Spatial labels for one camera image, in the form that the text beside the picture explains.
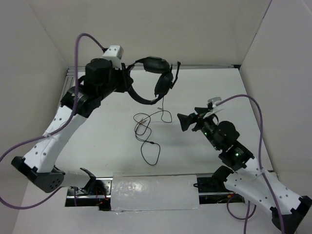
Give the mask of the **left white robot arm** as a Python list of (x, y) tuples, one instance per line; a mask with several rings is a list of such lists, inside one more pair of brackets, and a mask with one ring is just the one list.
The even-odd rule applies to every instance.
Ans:
[(75, 131), (112, 92), (126, 92), (133, 80), (119, 58), (103, 57), (91, 60), (85, 74), (75, 79), (60, 101), (57, 113), (43, 136), (24, 156), (16, 156), (11, 164), (34, 185), (46, 193), (55, 191), (68, 180), (78, 181), (86, 195), (96, 190), (94, 175), (71, 176), (55, 166), (55, 162)]

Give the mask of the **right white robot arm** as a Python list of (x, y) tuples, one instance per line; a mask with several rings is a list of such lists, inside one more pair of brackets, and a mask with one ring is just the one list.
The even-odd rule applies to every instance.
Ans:
[(182, 131), (194, 125), (201, 131), (223, 162), (212, 175), (218, 191), (233, 191), (266, 212), (272, 223), (285, 234), (293, 234), (312, 206), (308, 196), (300, 196), (283, 185), (276, 176), (261, 169), (257, 158), (237, 139), (240, 136), (229, 121), (214, 122), (216, 115), (177, 114)]

